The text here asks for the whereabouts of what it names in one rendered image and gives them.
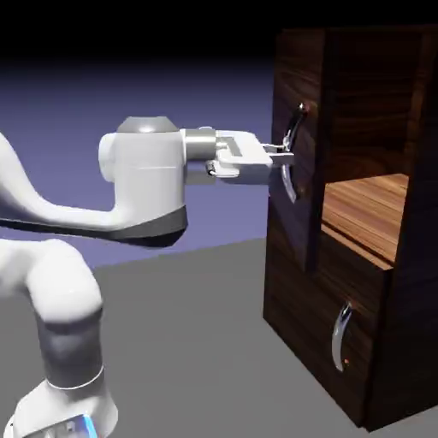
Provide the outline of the dark wood cabinet door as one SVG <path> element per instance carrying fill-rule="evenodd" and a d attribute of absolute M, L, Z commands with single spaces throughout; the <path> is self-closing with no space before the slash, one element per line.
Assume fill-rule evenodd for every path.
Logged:
<path fill-rule="evenodd" d="M 268 231 L 263 316 L 360 426 L 365 424 L 378 317 L 391 274 L 383 261 L 372 263 L 327 234 L 317 269 L 305 273 L 284 230 Z M 331 340 L 334 322 L 347 301 L 352 316 L 342 342 L 340 373 L 332 360 Z"/>
<path fill-rule="evenodd" d="M 271 139 L 283 140 L 287 124 L 304 102 L 309 112 L 294 144 L 292 179 L 298 199 L 293 204 L 281 179 L 281 167 L 273 171 L 269 183 L 270 199 L 281 223 L 298 266 L 312 271 L 317 264 L 323 181 L 320 170 L 323 148 L 318 144 L 320 133 L 320 101 L 322 96 L 325 32 L 322 30 L 283 31 L 277 39 Z"/>

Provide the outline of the dark wood cabinet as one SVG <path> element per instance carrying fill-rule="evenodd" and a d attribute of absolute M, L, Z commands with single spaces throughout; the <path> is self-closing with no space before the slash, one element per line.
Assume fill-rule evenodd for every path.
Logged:
<path fill-rule="evenodd" d="M 301 29 L 325 32 L 321 225 L 303 271 L 325 234 L 392 269 L 358 425 L 371 432 L 438 405 L 438 25 L 283 31 Z"/>

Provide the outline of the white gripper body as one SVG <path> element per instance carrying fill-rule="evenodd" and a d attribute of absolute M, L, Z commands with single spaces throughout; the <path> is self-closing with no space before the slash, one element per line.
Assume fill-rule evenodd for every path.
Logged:
<path fill-rule="evenodd" d="M 256 135 L 217 130 L 215 174 L 229 184 L 266 185 L 273 161 Z"/>

